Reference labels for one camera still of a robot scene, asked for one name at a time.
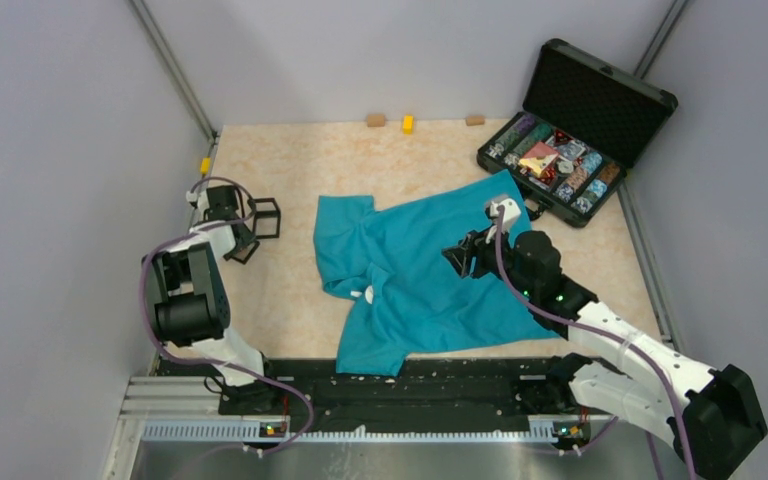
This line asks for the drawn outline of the black box with pink brooch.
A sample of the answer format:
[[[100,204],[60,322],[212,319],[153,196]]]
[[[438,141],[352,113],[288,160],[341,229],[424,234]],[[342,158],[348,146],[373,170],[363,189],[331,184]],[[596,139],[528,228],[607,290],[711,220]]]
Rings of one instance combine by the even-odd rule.
[[[223,259],[245,265],[258,250],[260,244],[261,242],[255,237],[248,240],[240,240],[228,253],[223,255]]]

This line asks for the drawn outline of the black box with grey brooch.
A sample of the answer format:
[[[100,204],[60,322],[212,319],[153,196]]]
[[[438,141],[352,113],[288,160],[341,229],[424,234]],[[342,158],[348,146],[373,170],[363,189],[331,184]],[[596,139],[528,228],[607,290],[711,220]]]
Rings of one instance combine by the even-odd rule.
[[[252,216],[251,230],[257,239],[277,239],[281,234],[282,211],[274,197],[247,201]]]

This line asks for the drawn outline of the round grey yellow brooch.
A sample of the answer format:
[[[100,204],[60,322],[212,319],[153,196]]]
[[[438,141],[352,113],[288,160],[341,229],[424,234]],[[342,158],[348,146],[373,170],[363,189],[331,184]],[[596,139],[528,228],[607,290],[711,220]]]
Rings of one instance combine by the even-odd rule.
[[[374,288],[372,285],[368,285],[363,290],[352,290],[350,296],[353,299],[363,300],[367,304],[372,304],[375,297]]]

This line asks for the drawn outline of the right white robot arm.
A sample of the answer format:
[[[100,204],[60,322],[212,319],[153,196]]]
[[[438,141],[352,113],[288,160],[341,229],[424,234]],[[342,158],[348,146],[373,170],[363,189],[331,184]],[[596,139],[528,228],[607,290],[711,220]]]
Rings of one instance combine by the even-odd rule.
[[[508,196],[485,206],[490,222],[443,257],[461,278],[501,280],[544,329],[589,349],[553,360],[546,397],[560,412],[606,412],[660,439],[692,477],[728,479],[767,437],[750,376],[733,364],[716,369],[655,340],[567,274],[541,231],[509,235],[521,210]]]

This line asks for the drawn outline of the teal t-shirt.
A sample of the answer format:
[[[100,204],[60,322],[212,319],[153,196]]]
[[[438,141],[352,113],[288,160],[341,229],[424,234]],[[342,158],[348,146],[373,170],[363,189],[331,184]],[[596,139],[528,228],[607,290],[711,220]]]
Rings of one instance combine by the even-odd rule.
[[[322,288],[353,303],[337,372],[394,376],[410,354],[553,337],[499,279],[461,279],[442,255],[488,227],[484,206],[499,195],[524,204],[506,172],[386,210],[369,195],[319,198],[313,246]],[[372,304],[350,296],[368,285]]]

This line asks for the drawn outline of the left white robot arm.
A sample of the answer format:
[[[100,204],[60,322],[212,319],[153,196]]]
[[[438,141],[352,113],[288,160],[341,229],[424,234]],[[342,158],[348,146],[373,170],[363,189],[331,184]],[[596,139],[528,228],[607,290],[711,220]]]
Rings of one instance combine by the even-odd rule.
[[[257,413],[279,404],[280,386],[266,377],[264,355],[231,324],[219,264],[246,264],[260,246],[257,199],[226,178],[197,182],[186,194],[197,215],[188,232],[155,247],[141,260],[138,297],[150,340],[170,361],[168,345],[189,352],[185,363],[216,368],[226,386],[242,389]]]

